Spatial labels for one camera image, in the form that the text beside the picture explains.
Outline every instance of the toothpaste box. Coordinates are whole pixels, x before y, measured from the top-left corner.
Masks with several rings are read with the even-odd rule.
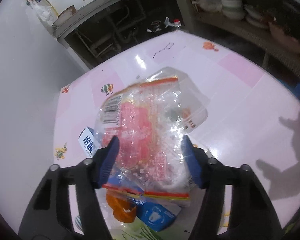
[[[99,143],[93,136],[93,129],[89,127],[84,128],[79,136],[78,141],[83,151],[89,158],[92,158],[100,147]]]
[[[147,201],[137,206],[137,217],[151,229],[159,232],[170,226],[180,211],[181,208],[176,204],[161,205]]]

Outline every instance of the constellation print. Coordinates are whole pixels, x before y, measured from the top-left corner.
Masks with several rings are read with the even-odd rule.
[[[173,45],[174,45],[174,43],[169,42],[169,43],[167,44],[167,46],[164,47],[164,49],[160,49],[159,51],[157,51],[157,52],[153,55],[152,58],[154,58],[155,55],[157,55],[158,53],[160,53],[160,52],[163,51],[163,50],[171,49],[171,47],[172,47]]]

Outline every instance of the metal screw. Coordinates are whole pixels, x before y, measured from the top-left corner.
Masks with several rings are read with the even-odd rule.
[[[86,159],[83,160],[83,163],[84,163],[85,165],[89,165],[89,164],[91,164],[92,162],[93,162],[93,160],[92,160],[91,158],[86,158]]]
[[[251,170],[251,167],[248,164],[242,164],[240,168],[243,169],[244,171],[250,171]]]
[[[214,164],[217,164],[218,161],[217,161],[216,158],[209,158],[209,159],[208,159],[208,163],[211,164],[211,165],[214,165]]]
[[[51,166],[50,166],[50,171],[56,171],[57,169],[59,169],[59,165],[58,164],[52,164]]]

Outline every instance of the wooden shelf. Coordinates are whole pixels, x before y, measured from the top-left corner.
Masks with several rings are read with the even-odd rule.
[[[231,32],[246,39],[247,41],[252,42],[271,56],[278,59],[298,78],[300,78],[300,55],[291,53],[282,47],[271,36],[269,31],[254,27],[244,20],[230,20],[221,13],[200,12],[196,15],[196,19],[200,22]]]

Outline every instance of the striped hot air balloon print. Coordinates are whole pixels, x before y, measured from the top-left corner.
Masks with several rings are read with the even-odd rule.
[[[81,225],[81,220],[80,220],[80,216],[77,215],[74,219],[74,224],[75,226],[80,230],[80,231],[83,231],[82,230],[82,225]]]
[[[106,93],[106,96],[109,95],[109,92],[112,94],[112,88],[113,88],[113,84],[105,84],[102,88],[101,88],[101,92],[102,93]]]

